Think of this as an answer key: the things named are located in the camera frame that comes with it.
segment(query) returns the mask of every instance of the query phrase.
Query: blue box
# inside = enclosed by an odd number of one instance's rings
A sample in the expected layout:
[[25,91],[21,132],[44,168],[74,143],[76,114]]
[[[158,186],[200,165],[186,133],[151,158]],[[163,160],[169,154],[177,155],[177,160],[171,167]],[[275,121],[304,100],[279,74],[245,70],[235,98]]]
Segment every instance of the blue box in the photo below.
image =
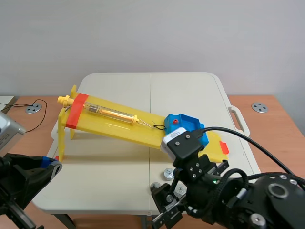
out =
[[[170,132],[183,127],[187,131],[193,131],[204,128],[204,124],[199,122],[199,119],[193,118],[184,114],[173,115],[169,114],[164,120],[165,135]],[[203,134],[202,138],[199,139],[201,144],[206,147],[209,143],[206,133]]]

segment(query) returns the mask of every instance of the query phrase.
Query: wooden table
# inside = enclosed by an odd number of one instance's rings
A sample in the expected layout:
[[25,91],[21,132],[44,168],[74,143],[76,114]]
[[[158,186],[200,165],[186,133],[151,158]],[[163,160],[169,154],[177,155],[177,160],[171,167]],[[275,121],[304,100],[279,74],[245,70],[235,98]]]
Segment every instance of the wooden table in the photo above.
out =
[[[44,122],[36,130],[27,133],[10,153],[29,156],[45,156],[53,142],[51,130],[57,120],[61,106],[57,104],[57,97],[21,97],[16,103],[31,104],[35,99],[43,99],[48,103]],[[232,105],[238,107],[250,129],[251,138],[287,165],[296,175],[305,177],[303,169],[305,159],[305,138],[288,116],[280,103],[273,96],[230,96]],[[254,102],[261,102],[268,106],[269,111],[261,114],[251,108]],[[25,108],[12,108],[8,115],[22,124],[27,130],[34,128],[43,117],[44,112],[28,115]],[[281,171],[271,159],[256,148],[251,147],[256,161],[262,172]],[[45,214],[33,204],[25,209],[26,213],[37,225],[44,225],[46,229],[66,229],[54,216]],[[140,219],[129,215],[71,215],[78,229],[129,228],[140,229]],[[184,216],[175,229],[182,228],[221,228],[219,225],[208,225],[199,219]],[[0,217],[0,229],[16,229],[17,227],[6,217]]]

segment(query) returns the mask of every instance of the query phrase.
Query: red tape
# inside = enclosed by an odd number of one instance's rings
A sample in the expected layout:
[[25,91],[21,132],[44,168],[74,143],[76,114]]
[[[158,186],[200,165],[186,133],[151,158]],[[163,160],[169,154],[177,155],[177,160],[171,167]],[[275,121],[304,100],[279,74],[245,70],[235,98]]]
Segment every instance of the red tape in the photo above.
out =
[[74,102],[71,107],[71,111],[66,123],[66,127],[71,129],[76,129],[78,120],[81,116],[81,111],[84,106],[85,101],[87,100],[88,95],[79,93],[78,96],[74,99]]
[[229,149],[228,146],[225,142],[219,141],[221,150],[223,151],[223,154],[228,154],[229,153]]

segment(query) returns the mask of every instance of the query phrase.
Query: black wire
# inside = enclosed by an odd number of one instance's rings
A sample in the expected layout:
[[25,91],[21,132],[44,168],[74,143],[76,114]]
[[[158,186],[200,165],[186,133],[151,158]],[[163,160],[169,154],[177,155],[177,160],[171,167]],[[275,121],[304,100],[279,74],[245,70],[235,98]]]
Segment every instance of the black wire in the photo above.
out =
[[258,144],[257,142],[255,142],[254,140],[252,140],[251,138],[235,131],[235,130],[231,130],[228,128],[224,128],[224,127],[207,127],[207,128],[203,128],[201,129],[201,133],[202,135],[207,132],[207,131],[211,131],[211,130],[216,130],[216,131],[224,131],[224,132],[228,132],[230,134],[236,135],[244,140],[246,140],[247,142],[251,143],[252,145],[254,145],[256,148],[258,148],[259,150],[261,150],[264,154],[266,154],[268,157],[270,157],[274,162],[276,162],[286,173],[288,174],[293,174],[293,172],[287,167],[285,166],[279,159],[277,159],[275,156],[273,156],[268,150],[266,150],[265,148],[263,148],[260,144]]
[[153,127],[156,127],[158,130],[165,130],[166,127],[164,125],[153,125]]
[[226,186],[227,184],[227,180],[229,179],[229,177],[231,175],[233,175],[234,173],[238,173],[242,176],[242,180],[243,180],[243,188],[248,188],[248,176],[247,174],[242,171],[241,169],[238,169],[238,168],[233,168],[233,169],[230,169],[229,171],[227,171],[223,177],[221,178],[220,182],[218,183],[217,185],[217,189],[216,191],[214,192],[214,194],[212,195],[212,199],[211,199],[211,202],[210,204],[208,204],[205,208],[205,210],[203,210],[203,214],[205,215],[206,212],[209,210],[209,209],[213,209],[214,208],[214,205],[217,203],[222,191],[224,190],[224,187]]
[[[14,105],[9,105],[9,104],[0,103],[1,105],[9,106],[9,107],[6,107],[6,108],[2,109],[1,111],[4,111],[5,109],[11,108],[11,107],[34,106],[34,103],[35,103],[36,101],[44,101],[44,100],[43,100],[43,99],[36,99],[36,100],[33,102],[33,104],[14,104]],[[35,130],[35,129],[38,128],[38,127],[42,124],[42,122],[44,121],[44,118],[46,117],[46,113],[47,113],[47,106],[48,106],[48,103],[47,103],[46,101],[44,101],[44,102],[45,102],[45,104],[46,104],[46,108],[45,108],[45,110],[44,110],[44,115],[43,115],[42,121],[41,121],[35,128],[26,131],[26,133]]]
[[4,111],[4,110],[9,109],[9,108],[11,108],[11,107],[33,106],[33,105],[30,105],[30,104],[14,104],[14,105],[3,104],[3,103],[0,103],[0,104],[1,104],[1,105],[5,105],[5,106],[9,106],[9,107],[3,108],[1,111]]
[[44,118],[46,117],[48,103],[47,103],[46,101],[44,101],[43,99],[36,99],[36,100],[33,102],[33,104],[30,105],[30,106],[33,106],[34,103],[35,103],[36,101],[43,101],[43,102],[45,102],[46,108],[44,109],[44,115],[43,115],[42,121],[41,121],[35,128],[26,131],[26,133],[31,132],[31,131],[35,130],[36,128],[38,128],[38,127],[42,124],[42,122],[44,121]]
[[280,176],[280,175],[285,175],[288,176],[288,179],[294,179],[298,182],[299,186],[305,190],[305,180],[301,177],[298,177],[294,174],[286,174],[286,173],[280,173],[280,172],[269,172],[269,173],[259,173],[259,174],[254,174],[254,175],[250,175],[248,176],[249,180],[254,180],[254,179],[258,179],[260,177],[263,176]]

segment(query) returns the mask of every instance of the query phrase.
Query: yellow support leg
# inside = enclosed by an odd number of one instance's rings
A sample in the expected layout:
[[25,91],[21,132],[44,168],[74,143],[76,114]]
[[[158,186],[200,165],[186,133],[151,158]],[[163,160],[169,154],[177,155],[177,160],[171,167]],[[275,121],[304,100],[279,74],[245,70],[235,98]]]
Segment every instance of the yellow support leg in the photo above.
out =
[[77,86],[74,85],[71,89],[70,98],[75,99],[77,95],[78,95]]
[[65,150],[65,125],[62,123],[62,119],[65,115],[65,108],[61,109],[58,115],[58,151],[59,161],[62,162]]
[[75,130],[70,128],[70,139],[72,140],[75,134]]

